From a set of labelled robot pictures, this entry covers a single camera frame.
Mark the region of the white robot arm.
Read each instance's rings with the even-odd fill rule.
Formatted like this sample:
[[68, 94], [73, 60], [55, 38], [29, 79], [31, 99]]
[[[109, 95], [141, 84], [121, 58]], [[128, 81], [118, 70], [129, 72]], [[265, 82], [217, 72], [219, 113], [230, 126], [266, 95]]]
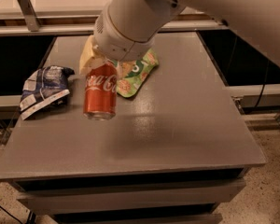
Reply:
[[112, 0], [95, 22], [92, 47], [109, 59], [137, 60], [186, 7], [223, 23], [280, 67], [280, 0]]

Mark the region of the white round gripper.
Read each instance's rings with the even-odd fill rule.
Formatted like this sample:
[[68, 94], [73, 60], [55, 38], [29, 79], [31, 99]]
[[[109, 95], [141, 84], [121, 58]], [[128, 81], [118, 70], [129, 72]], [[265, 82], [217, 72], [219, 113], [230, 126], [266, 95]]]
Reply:
[[106, 57], [116, 61], [134, 61], [141, 59], [152, 47], [154, 39], [148, 42], [133, 41], [122, 35], [113, 24], [109, 15], [109, 3], [94, 25], [94, 36], [86, 40], [80, 55], [79, 73], [87, 75], [93, 68], [105, 64]]

